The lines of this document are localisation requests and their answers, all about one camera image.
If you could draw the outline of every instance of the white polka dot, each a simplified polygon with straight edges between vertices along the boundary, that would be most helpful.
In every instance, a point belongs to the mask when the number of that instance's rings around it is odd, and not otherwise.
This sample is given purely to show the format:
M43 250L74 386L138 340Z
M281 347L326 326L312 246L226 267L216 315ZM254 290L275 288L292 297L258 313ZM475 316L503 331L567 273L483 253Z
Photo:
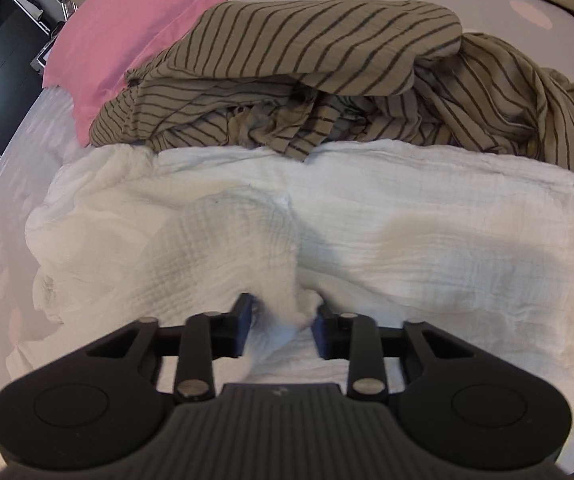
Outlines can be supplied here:
M547 30L551 30L551 28L553 28L554 24L551 23L551 20L547 15L533 5L528 4L523 0L512 0L509 4L512 6L513 10L528 22L538 25L541 28L546 28Z
M5 267L0 274L0 299L3 300L7 294L7 288L10 284L10 270Z
M18 308L11 311L10 323L8 324L8 335L10 343L16 346L20 341L20 336L23 332L23 315Z

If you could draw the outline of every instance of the pillowcase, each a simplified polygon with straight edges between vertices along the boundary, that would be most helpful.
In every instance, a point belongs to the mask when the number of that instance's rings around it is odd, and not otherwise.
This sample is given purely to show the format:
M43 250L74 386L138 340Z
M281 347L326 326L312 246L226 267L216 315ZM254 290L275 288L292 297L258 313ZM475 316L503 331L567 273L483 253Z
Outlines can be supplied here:
M82 145L100 108L126 87L125 72L180 40L208 8L226 0L86 0L67 21L47 60L43 88L74 100Z

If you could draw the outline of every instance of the white crinkled fabric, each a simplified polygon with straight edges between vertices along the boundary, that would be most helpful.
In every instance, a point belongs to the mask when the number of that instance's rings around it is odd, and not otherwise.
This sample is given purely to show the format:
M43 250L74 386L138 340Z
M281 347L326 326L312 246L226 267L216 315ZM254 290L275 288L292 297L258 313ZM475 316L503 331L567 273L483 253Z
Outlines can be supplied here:
M66 166L26 230L42 266L36 306L64 325L42 342L21 343L8 358L10 372L44 364L97 337L100 327L108 332L145 311L183 322L193 312L225 310L235 294L258 286L270 266L249 262L268 256L239 252L238 244L255 235L267 240L269 231L243 221L247 227L232 232L229 218L219 217L229 203L219 196L246 196L241 186L290 218L293 243L300 241L297 258L272 278L282 276L283 288L268 311L289 316L265 333L276 334L275 348L285 345L266 358L270 347L252 346L247 367L218 363L217 381L344 383L347 364L319 359L309 331L298 333L316 299L299 301L299 290L314 289L337 309L384 326L427 320L550 381L574 412L574 175L524 158L388 140L330 143L305 163L266 150L183 148L156 157L142 147L108 146ZM205 240L218 243L197 245ZM222 263L224 281L189 270L202 258ZM180 267L170 264L176 261ZM217 267L196 269L218 275ZM219 283L233 287L229 295ZM142 301L133 297L141 286ZM171 301L181 288L187 301ZM395 362L389 372L390 387L401 388ZM574 470L574 428L559 464Z

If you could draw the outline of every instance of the striped blanket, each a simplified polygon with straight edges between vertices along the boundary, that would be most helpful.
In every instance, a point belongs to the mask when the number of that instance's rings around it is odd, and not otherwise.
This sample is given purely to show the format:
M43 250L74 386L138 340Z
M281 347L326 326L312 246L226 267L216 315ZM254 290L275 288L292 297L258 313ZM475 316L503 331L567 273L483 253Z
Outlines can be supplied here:
M427 2L226 2L127 75L95 146L269 146L400 139L574 172L574 83Z

